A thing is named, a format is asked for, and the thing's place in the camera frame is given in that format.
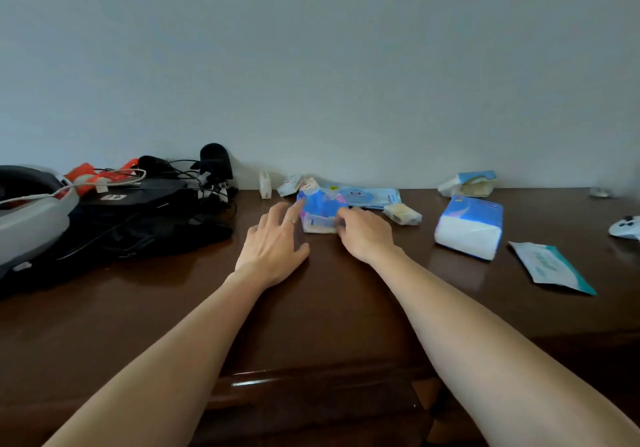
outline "white cable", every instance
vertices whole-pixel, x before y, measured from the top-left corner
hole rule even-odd
[[[58,194],[60,194],[62,191],[66,191],[67,189],[71,189],[71,188],[79,188],[81,186],[107,186],[109,188],[114,188],[114,187],[118,187],[118,186],[130,186],[131,184],[136,184],[139,183],[140,181],[142,181],[142,179],[144,179],[147,176],[147,171],[144,169],[121,169],[119,171],[112,171],[112,172],[119,172],[120,174],[123,174],[124,172],[141,172],[142,174],[131,180],[131,181],[118,181],[116,183],[77,183],[77,184],[69,184],[68,186],[64,186],[54,192],[52,192],[51,194],[31,194],[29,196],[21,196],[21,197],[12,197],[11,199],[5,199],[4,201],[0,201],[0,206],[2,206],[5,203],[8,202],[14,202],[14,201],[34,201],[37,199],[46,199],[48,197],[55,197]]]

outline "person's left hand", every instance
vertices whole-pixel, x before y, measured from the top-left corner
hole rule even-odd
[[[236,270],[252,267],[266,287],[290,276],[309,255],[308,243],[303,243],[298,251],[293,244],[293,230],[304,204],[302,199],[287,209],[286,202],[279,202],[262,215],[260,223],[249,228],[246,234]]]

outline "white wall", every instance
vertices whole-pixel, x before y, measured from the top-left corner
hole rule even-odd
[[[220,142],[245,188],[258,166],[398,187],[626,178],[639,17],[640,0],[0,0],[0,162]]]

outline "forearm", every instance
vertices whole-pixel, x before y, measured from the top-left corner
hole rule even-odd
[[[493,446],[636,445],[613,404],[475,300],[396,249],[373,267],[429,359]]]
[[[263,289],[225,283],[89,399],[46,447],[187,445],[237,331]]]

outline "brown table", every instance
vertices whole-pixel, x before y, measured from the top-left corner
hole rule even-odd
[[[494,191],[491,199],[505,211],[503,239],[491,263],[434,245],[433,230],[448,201],[434,190],[401,192],[423,221],[418,227],[394,225],[394,237],[414,260],[553,355],[635,347],[640,243],[609,237],[607,229],[637,207],[587,194]],[[64,422],[219,287],[233,271],[247,228],[278,200],[240,192],[236,233],[224,243],[182,256],[114,263],[53,289],[2,300],[0,430]],[[380,278],[350,257],[338,237],[296,233],[311,245],[308,263],[260,298],[228,355],[209,408],[248,401],[277,385],[432,376]],[[534,285],[508,240],[557,246],[597,297]]]

